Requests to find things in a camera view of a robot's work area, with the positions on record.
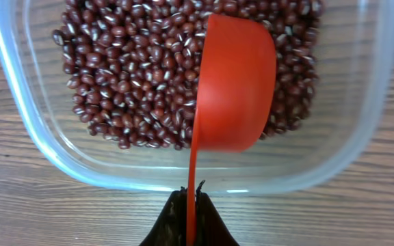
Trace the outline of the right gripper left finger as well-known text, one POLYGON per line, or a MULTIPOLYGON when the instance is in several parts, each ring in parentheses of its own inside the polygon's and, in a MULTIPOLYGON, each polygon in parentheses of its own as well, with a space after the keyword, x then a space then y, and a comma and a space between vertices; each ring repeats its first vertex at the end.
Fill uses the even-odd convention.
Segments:
POLYGON ((187 189, 173 191, 140 246, 186 245, 187 189))

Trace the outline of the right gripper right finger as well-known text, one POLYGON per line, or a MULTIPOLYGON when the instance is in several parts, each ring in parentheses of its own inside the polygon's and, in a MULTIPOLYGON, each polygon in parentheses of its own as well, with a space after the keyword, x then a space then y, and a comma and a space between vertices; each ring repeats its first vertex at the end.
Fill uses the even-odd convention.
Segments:
POLYGON ((202 192, 202 180, 196 189, 195 246, 239 246, 207 193, 202 192))

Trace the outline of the red measuring scoop blue handle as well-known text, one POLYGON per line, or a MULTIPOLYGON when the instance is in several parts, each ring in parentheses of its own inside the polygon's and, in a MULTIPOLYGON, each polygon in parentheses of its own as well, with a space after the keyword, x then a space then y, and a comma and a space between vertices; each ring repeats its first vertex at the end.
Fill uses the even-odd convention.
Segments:
POLYGON ((241 152, 260 137, 276 82, 276 49, 252 20, 210 14, 198 82, 189 160, 186 243, 196 240, 198 151, 241 152))

